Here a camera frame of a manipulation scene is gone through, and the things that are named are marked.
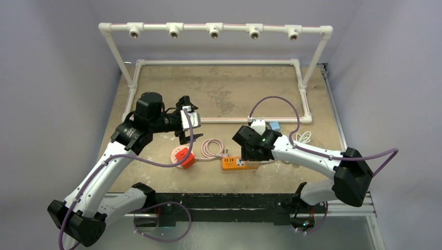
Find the red cube socket adapter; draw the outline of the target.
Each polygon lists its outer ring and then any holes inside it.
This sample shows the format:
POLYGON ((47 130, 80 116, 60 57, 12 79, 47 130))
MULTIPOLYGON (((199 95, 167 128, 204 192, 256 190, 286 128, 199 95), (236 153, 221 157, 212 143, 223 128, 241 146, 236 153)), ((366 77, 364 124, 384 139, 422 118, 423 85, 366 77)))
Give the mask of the red cube socket adapter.
POLYGON ((196 163, 196 158, 193 151, 190 151, 188 147, 178 147, 176 152, 173 153, 176 162, 181 162, 180 169, 187 170, 196 163))

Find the orange power strip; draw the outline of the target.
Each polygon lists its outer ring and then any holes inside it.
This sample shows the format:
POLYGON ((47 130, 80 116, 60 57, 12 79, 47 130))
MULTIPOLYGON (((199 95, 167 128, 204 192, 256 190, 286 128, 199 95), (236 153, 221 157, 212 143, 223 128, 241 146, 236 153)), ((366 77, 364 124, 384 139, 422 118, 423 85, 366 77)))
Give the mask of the orange power strip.
MULTIPOLYGON (((302 134, 297 133, 294 136, 294 140, 304 144, 308 144, 311 140, 311 131, 304 132, 302 134)), ((222 170, 223 171, 236 171, 236 170, 256 170, 260 166, 272 164, 274 160, 269 161, 244 161, 241 157, 223 157, 222 158, 222 170)))

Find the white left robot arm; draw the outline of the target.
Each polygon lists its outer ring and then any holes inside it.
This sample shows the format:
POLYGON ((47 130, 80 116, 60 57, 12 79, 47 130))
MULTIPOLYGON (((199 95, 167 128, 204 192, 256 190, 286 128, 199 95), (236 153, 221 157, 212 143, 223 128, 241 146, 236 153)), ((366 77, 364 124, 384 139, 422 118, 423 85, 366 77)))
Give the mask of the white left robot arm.
POLYGON ((149 213, 160 207, 156 192, 137 183, 110 202, 104 198, 122 171, 152 142, 156 133, 173 132, 180 144, 192 145, 201 126, 196 105, 185 95, 166 109, 159 93, 146 92, 112 134, 104 153, 85 179, 62 201, 54 200, 48 213, 59 228, 58 246, 70 249, 96 243, 106 227, 127 213, 149 213))

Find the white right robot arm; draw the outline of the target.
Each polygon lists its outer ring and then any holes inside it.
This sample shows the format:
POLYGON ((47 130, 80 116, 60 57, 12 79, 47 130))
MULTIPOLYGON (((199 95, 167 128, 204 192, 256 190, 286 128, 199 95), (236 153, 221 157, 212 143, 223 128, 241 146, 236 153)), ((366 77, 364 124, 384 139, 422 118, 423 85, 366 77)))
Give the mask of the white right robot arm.
POLYGON ((374 176, 366 159, 354 148, 344 152, 291 142, 280 132, 256 132, 241 126, 232 140, 241 147, 241 158, 249 162, 279 160, 316 171, 326 177, 298 187, 292 204, 305 212, 320 202, 339 200, 349 206, 362 206, 374 176))

